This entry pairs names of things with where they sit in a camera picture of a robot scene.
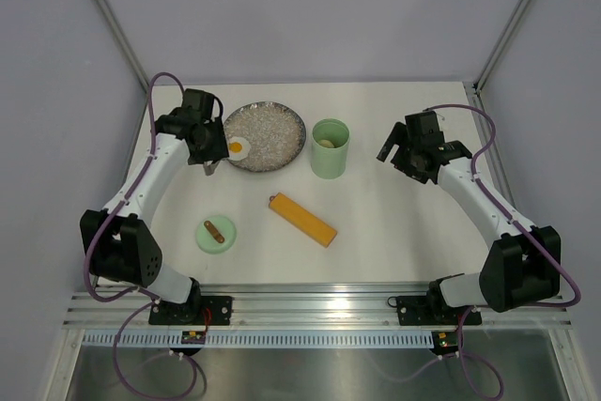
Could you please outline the toy fried egg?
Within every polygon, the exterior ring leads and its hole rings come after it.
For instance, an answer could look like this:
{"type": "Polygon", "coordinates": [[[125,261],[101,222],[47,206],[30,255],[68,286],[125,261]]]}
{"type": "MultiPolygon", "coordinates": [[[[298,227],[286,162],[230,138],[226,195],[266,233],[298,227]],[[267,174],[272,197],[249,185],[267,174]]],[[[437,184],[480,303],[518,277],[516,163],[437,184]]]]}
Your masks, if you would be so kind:
{"type": "Polygon", "coordinates": [[[228,159],[233,162],[239,162],[246,159],[251,150],[250,143],[242,137],[231,137],[228,140],[228,159]]]}

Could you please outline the toy beige bun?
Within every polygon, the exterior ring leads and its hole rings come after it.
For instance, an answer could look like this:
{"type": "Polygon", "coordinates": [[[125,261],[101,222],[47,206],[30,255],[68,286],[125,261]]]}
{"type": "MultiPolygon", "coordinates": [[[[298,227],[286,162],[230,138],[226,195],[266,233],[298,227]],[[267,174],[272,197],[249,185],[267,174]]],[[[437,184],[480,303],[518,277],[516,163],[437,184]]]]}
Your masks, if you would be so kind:
{"type": "Polygon", "coordinates": [[[330,140],[327,140],[327,139],[322,139],[318,143],[322,147],[325,147],[325,148],[336,148],[336,145],[333,142],[331,142],[330,140]]]}

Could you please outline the green round lid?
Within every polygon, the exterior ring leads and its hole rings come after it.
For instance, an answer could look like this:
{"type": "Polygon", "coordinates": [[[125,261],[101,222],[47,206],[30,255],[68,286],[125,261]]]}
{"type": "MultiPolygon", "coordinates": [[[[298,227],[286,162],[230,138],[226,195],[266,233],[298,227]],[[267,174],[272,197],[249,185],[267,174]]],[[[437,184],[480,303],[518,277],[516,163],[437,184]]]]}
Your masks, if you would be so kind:
{"type": "Polygon", "coordinates": [[[222,254],[236,242],[237,228],[224,215],[211,215],[202,220],[195,230],[195,242],[206,254],[222,254]]]}

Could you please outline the green cylindrical lunch container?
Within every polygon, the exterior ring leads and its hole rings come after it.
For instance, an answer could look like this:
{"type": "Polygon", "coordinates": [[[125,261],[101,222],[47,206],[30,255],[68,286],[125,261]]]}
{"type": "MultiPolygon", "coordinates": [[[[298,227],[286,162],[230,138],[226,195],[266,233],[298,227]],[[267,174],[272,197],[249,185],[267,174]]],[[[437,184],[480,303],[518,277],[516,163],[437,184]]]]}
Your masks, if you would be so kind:
{"type": "Polygon", "coordinates": [[[325,118],[318,121],[311,132],[311,168],[314,174],[323,179],[342,176],[347,167],[347,153],[350,143],[350,130],[341,120],[325,118]],[[336,148],[322,147],[318,142],[327,139],[336,148]]]}

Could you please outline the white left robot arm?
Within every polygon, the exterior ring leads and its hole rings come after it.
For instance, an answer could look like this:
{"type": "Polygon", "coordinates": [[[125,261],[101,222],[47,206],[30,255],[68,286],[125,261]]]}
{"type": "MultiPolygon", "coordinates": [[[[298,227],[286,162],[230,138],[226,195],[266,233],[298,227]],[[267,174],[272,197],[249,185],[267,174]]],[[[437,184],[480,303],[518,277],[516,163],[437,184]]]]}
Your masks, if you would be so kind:
{"type": "Polygon", "coordinates": [[[80,220],[85,247],[84,275],[128,284],[163,304],[183,324],[203,312],[199,283],[164,263],[150,225],[167,188],[186,165],[215,172],[229,156],[223,103],[215,95],[186,88],[182,103],[151,123],[146,157],[118,193],[80,220]]]}

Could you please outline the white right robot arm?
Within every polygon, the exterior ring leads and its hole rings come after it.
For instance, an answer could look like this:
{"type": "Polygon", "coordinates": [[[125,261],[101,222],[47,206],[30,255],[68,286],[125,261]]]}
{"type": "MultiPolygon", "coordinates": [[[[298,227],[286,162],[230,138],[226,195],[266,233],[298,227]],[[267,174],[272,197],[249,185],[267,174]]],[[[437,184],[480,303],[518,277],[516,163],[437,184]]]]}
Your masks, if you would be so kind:
{"type": "Polygon", "coordinates": [[[395,123],[377,158],[422,184],[442,188],[488,248],[480,271],[432,281],[422,296],[397,297],[400,324],[455,325],[469,307],[503,313],[558,295],[559,233],[517,212],[478,171],[465,145],[446,140],[434,111],[395,123]]]}

